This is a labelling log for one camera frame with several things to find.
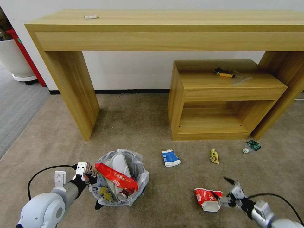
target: wooden console table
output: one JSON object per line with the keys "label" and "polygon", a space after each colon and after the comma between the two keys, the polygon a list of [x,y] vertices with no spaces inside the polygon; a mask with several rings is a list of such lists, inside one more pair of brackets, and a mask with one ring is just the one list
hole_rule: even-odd
{"label": "wooden console table", "polygon": [[25,26],[86,141],[99,104],[84,50],[266,51],[259,67],[288,89],[253,130],[255,139],[304,89],[301,12],[62,10]]}

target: cabinet top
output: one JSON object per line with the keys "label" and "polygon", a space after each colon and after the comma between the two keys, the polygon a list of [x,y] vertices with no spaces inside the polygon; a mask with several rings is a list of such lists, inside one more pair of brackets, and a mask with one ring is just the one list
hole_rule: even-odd
{"label": "cabinet top", "polygon": [[[96,15],[96,19],[84,16]],[[286,10],[152,11],[65,9],[26,24],[30,31],[299,32],[304,13]]]}

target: plastic bottle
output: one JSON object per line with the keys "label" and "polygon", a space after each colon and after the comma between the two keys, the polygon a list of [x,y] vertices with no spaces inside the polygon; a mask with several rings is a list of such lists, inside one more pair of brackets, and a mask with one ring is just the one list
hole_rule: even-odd
{"label": "plastic bottle", "polygon": [[243,153],[246,154],[246,153],[253,152],[253,151],[255,151],[255,150],[252,149],[248,143],[246,143],[246,146],[245,146],[245,148],[243,149]]}
{"label": "plastic bottle", "polygon": [[250,140],[250,141],[246,142],[246,146],[243,149],[243,153],[246,154],[246,153],[249,153],[252,151],[258,151],[260,148],[261,148],[261,145],[258,142],[254,141],[254,140]]}

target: white wall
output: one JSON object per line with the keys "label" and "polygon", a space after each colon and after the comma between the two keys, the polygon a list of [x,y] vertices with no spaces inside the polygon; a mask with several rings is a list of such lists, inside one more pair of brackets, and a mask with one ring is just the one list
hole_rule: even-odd
{"label": "white wall", "polygon": [[[24,23],[62,9],[300,10],[304,0],[0,0],[49,90],[57,87]],[[94,89],[167,89],[173,59],[253,59],[263,52],[84,52]]]}

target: crumpled packaging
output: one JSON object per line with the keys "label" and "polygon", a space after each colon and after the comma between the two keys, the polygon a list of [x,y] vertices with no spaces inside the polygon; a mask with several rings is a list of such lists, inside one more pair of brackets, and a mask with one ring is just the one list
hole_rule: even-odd
{"label": "crumpled packaging", "polygon": [[215,149],[212,149],[212,150],[210,151],[210,160],[211,160],[213,163],[219,164],[219,155],[218,155],[218,153],[215,151]]}

